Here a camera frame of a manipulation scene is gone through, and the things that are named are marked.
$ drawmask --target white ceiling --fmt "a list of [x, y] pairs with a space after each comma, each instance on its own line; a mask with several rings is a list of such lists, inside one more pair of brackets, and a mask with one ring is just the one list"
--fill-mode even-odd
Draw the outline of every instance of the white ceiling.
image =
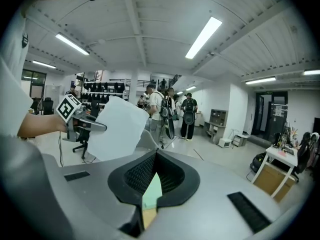
[[[186, 59], [210, 17], [222, 25], [194, 59]], [[279, 79], [254, 86], [257, 91], [320, 87], [319, 78], [305, 83], [301, 76], [318, 69], [320, 57], [288, 0], [47, 0], [30, 8], [27, 19], [27, 61], [55, 65], [66, 75], [139, 67], [211, 80], [229, 72], [240, 81]], [[90, 55], [56, 39], [59, 32]]]

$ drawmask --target floor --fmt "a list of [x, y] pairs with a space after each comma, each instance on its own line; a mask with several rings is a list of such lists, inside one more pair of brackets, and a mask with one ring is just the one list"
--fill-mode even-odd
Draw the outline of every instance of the floor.
[[[209, 141], [209, 137], [207, 138], [205, 136], [201, 136], [199, 134], [200, 131], [201, 129], [199, 128], [195, 130], [195, 135], [193, 136], [192, 141], [186, 141], [179, 136], [175, 137], [173, 141], [168, 139], [164, 149], [166, 151], [183, 154], [196, 159], [202, 159], [209, 163], [219, 164], [235, 172], [244, 179], [246, 179], [246, 177], [247, 180], [253, 179], [254, 174], [251, 172], [249, 165], [255, 155], [265, 151], [263, 147], [247, 141], [246, 145], [242, 147], [235, 146], [233, 148], [221, 148], [218, 145], [212, 144]], [[61, 137], [65, 138], [66, 134], [62, 133]], [[42, 153], [53, 155], [60, 166], [58, 138], [59, 133], [54, 132], [31, 139], [30, 142], [34, 143]], [[73, 153], [72, 148], [75, 148], [79, 145], [79, 143], [75, 142], [62, 141], [61, 150], [63, 154], [62, 162], [64, 166], [89, 163], [95, 158], [86, 152], [85, 160], [83, 161], [81, 159], [82, 149], [79, 149], [77, 152]], [[293, 205], [303, 202], [308, 196], [309, 191], [312, 189], [313, 184], [313, 180], [308, 171], [304, 171], [303, 173], [299, 174], [299, 183], [295, 184], [289, 193], [279, 203], [281, 210], [285, 212]], [[153, 215], [155, 215], [155, 210], [146, 210], [144, 213], [147, 214], [147, 217], [149, 218], [148, 222], [145, 222], [148, 224], [154, 218]]]

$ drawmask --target rectangular light fixture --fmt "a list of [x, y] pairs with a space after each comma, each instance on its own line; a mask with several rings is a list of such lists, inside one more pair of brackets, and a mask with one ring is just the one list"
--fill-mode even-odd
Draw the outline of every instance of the rectangular light fixture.
[[276, 81], [276, 78], [273, 76], [273, 77], [268, 77], [268, 78], [248, 81], [248, 82], [245, 82], [245, 83], [247, 85], [252, 85], [252, 84], [258, 84], [258, 83], [264, 83], [264, 82], [270, 82], [270, 81]]
[[320, 75], [320, 69], [317, 70], [305, 70], [303, 73], [305, 76], [309, 75]]
[[185, 57], [187, 59], [193, 59], [221, 24], [222, 22], [220, 20], [211, 17]]
[[192, 89], [194, 89], [194, 88], [196, 88], [196, 86], [191, 86], [191, 87], [189, 87], [188, 89], [185, 89], [186, 91], [190, 91], [190, 90], [192, 90]]
[[80, 53], [82, 53], [84, 55], [89, 55], [89, 53], [86, 50], [82, 49], [81, 47], [79, 47], [75, 43], [71, 42], [69, 39], [65, 38], [63, 35], [57, 34], [55, 37], [60, 39], [62, 42], [66, 43], [67, 45], [71, 46], [72, 48], [76, 49]]
[[28, 78], [28, 79], [31, 79], [32, 77], [30, 77], [30, 76], [24, 76], [24, 78]]
[[56, 69], [55, 66], [51, 66], [51, 65], [49, 65], [49, 64], [46, 64], [46, 63], [43, 63], [43, 62], [40, 62], [40, 61], [34, 60], [34, 61], [32, 61], [32, 63], [38, 64], [38, 65], [41, 65], [41, 66], [45, 66], [45, 67], [48, 67], [48, 68], [51, 68], [51, 69]]

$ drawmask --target cardboard box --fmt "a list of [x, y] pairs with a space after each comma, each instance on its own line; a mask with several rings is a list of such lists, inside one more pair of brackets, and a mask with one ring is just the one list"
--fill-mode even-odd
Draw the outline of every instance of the cardboard box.
[[[266, 163], [260, 175], [253, 184], [271, 196], [285, 178], [286, 173], [286, 171], [283, 171], [272, 164]], [[293, 184], [295, 184], [295, 182], [295, 179], [290, 175], [282, 188], [275, 195], [274, 200], [279, 203], [289, 192], [290, 188], [293, 186]]]

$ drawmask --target white sheet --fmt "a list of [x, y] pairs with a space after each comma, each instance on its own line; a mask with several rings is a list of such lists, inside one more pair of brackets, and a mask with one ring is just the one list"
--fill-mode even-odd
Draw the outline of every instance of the white sheet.
[[111, 96], [96, 119], [107, 129], [104, 132], [90, 132], [88, 152], [101, 161], [132, 155], [148, 118], [148, 113], [143, 109]]

